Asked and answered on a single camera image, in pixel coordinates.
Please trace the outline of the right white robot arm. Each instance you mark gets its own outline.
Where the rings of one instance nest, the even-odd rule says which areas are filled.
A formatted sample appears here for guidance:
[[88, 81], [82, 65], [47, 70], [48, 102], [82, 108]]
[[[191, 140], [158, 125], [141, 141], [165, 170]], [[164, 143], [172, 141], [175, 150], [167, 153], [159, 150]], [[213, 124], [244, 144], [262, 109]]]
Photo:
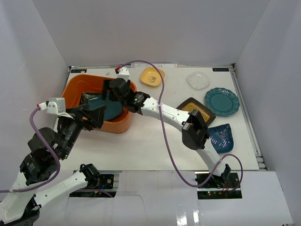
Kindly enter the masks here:
[[182, 143], [189, 149], [197, 151], [209, 172], [216, 187], [222, 188], [229, 183], [230, 166], [223, 163], [214, 149], [205, 148], [209, 140], [208, 126], [201, 113], [182, 111], [165, 104], [160, 104], [150, 95], [134, 91], [130, 88], [130, 81], [122, 78], [105, 79], [103, 82], [103, 99], [109, 92], [109, 100], [118, 101], [128, 111], [161, 120], [182, 133]]

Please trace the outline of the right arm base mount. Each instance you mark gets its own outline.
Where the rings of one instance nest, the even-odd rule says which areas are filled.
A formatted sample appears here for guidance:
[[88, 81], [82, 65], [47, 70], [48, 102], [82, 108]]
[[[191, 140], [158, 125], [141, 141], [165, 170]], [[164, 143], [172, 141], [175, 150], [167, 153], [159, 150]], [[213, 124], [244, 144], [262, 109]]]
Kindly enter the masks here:
[[210, 178], [208, 182], [200, 188], [197, 188], [199, 200], [226, 200], [226, 199], [242, 199], [240, 186], [233, 190], [239, 183], [237, 173], [230, 173], [225, 185], [220, 186], [214, 183]]

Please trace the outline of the teal square plate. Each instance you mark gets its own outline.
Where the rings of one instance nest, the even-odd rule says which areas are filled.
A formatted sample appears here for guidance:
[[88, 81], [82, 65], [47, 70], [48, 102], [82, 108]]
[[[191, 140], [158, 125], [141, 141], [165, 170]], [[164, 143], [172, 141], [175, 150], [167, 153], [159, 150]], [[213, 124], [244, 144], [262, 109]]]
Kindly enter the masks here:
[[123, 106], [118, 101], [111, 100], [100, 100], [97, 101], [89, 101], [88, 103], [91, 107], [98, 107], [101, 105], [106, 106], [106, 110], [104, 113], [104, 121], [111, 121], [121, 115], [123, 113]]

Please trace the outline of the black floral square plate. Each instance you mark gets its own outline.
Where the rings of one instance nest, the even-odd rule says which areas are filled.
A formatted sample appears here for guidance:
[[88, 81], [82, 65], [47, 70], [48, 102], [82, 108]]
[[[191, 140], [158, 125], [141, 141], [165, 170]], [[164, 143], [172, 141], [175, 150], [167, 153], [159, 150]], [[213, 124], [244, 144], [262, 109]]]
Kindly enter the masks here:
[[102, 94], [97, 92], [83, 92], [80, 97], [79, 104], [84, 105], [88, 104], [89, 101], [97, 101], [98, 99], [102, 100]]

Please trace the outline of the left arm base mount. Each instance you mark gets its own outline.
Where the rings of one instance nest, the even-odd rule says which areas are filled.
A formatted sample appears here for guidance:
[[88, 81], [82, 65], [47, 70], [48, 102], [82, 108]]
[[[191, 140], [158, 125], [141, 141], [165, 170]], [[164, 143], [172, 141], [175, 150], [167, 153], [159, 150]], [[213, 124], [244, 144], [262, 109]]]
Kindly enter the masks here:
[[75, 191], [69, 197], [77, 198], [114, 198], [119, 183], [118, 174], [100, 174], [99, 179], [82, 190], [92, 189], [90, 192]]

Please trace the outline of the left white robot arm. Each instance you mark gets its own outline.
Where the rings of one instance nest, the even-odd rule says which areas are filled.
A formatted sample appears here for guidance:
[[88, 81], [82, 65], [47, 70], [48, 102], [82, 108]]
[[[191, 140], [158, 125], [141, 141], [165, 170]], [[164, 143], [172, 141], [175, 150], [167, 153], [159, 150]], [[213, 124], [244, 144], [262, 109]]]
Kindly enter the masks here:
[[[57, 130], [38, 129], [33, 118], [45, 110], [58, 116]], [[103, 125], [106, 106], [91, 108], [89, 104], [67, 109], [48, 100], [40, 103], [30, 115], [35, 133], [28, 142], [30, 153], [22, 161], [17, 178], [0, 202], [2, 226], [31, 226], [40, 216], [40, 209], [73, 192], [91, 192], [100, 183], [100, 173], [93, 164], [81, 164], [72, 176], [46, 190], [39, 191], [60, 172], [60, 162], [68, 158], [82, 130], [91, 131]]]

